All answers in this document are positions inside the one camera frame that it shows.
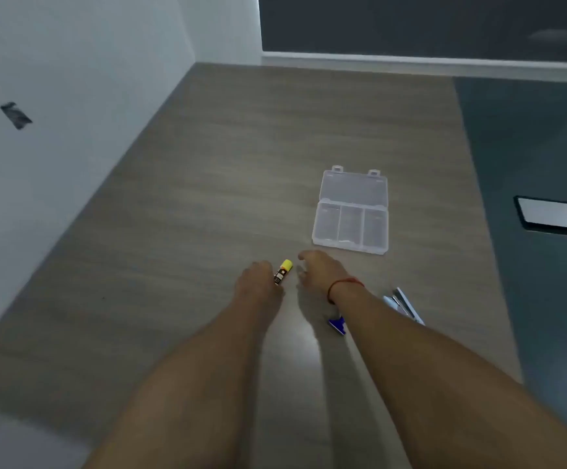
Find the person's right hand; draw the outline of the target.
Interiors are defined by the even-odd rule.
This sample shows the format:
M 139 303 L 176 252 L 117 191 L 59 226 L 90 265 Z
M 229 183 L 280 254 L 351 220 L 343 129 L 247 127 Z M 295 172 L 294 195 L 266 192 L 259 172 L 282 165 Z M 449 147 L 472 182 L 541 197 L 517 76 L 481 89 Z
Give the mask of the person's right hand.
M 353 283 L 356 279 L 350 275 L 343 267 L 342 263 L 332 258 L 329 254 L 319 250 L 317 251 L 317 269 L 316 272 L 316 288 L 309 288 L 324 296 L 329 303 L 333 303 L 330 293 L 334 285 L 339 283 Z

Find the person's left hand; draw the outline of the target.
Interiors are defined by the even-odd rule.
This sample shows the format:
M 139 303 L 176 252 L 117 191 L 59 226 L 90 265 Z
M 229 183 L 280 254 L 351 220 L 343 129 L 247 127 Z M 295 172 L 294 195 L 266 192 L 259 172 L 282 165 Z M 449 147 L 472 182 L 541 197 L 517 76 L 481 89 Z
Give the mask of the person's left hand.
M 232 302 L 252 313 L 259 313 L 280 302 L 283 296 L 283 288 L 274 281 L 272 264 L 255 261 L 236 280 Z

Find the person's right forearm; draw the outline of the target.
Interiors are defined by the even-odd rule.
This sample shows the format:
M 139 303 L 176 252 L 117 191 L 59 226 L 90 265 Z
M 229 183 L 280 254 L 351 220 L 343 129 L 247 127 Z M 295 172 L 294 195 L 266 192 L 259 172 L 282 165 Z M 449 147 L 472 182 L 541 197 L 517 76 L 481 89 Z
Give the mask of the person's right forearm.
M 358 282 L 330 298 L 414 469 L 567 469 L 567 426 L 514 378 Z

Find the person's left forearm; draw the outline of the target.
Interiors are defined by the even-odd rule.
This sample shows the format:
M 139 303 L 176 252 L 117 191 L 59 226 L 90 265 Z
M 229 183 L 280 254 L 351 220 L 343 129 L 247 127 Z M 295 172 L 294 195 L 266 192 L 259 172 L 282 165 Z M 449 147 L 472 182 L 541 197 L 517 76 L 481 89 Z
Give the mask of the person's left forearm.
M 83 469 L 235 469 L 281 301 L 232 299 L 154 367 Z

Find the clear plastic compartment box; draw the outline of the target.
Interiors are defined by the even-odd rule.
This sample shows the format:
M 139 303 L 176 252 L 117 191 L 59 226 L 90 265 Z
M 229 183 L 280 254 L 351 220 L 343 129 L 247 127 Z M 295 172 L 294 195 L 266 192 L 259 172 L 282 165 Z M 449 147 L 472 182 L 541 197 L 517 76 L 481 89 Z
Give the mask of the clear plastic compartment box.
M 389 250 L 388 180 L 379 170 L 345 171 L 334 165 L 323 173 L 312 243 L 347 251 L 384 255 Z

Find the white stapler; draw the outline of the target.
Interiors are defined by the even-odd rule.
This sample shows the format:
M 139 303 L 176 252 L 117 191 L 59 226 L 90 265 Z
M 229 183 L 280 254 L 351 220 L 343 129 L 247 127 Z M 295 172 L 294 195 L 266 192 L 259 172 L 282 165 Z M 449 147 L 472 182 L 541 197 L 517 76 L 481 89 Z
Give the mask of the white stapler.
M 382 300 L 390 308 L 400 313 L 401 315 L 410 318 L 420 325 L 426 325 L 401 288 L 395 288 L 392 291 L 391 296 L 382 296 Z

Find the black framed white tablet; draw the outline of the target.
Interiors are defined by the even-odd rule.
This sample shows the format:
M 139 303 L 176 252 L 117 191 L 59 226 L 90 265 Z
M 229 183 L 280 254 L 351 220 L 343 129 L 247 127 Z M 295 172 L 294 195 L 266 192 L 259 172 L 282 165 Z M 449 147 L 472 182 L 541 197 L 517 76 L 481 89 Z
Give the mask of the black framed white tablet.
M 514 205 L 525 230 L 567 236 L 567 201 L 515 196 Z

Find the black tape piece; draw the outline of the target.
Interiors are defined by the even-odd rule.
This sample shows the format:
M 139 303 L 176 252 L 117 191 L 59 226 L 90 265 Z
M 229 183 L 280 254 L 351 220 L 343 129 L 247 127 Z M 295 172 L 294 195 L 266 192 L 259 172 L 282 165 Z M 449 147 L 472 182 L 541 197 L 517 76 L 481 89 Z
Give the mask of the black tape piece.
M 9 119 L 17 131 L 23 130 L 33 121 L 19 108 L 15 102 L 6 102 L 0 105 L 0 110 Z

